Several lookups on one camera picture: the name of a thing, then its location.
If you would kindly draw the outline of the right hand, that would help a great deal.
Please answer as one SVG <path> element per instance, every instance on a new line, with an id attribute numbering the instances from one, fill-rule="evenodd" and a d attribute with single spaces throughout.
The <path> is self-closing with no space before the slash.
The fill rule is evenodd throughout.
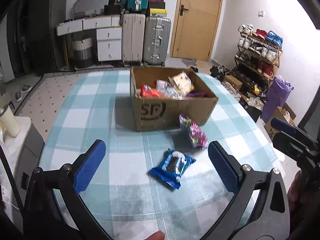
<path id="1" fill-rule="evenodd" d="M 288 239 L 319 239 L 319 189 L 302 191 L 302 171 L 298 171 L 287 192 L 290 208 Z"/>

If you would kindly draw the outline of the left hand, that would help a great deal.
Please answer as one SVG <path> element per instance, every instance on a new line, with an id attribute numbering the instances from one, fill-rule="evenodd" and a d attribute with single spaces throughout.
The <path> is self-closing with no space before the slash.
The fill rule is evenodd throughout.
<path id="1" fill-rule="evenodd" d="M 153 233 L 152 235 L 150 235 L 145 240 L 165 240 L 165 234 L 161 230 L 159 230 Z"/>

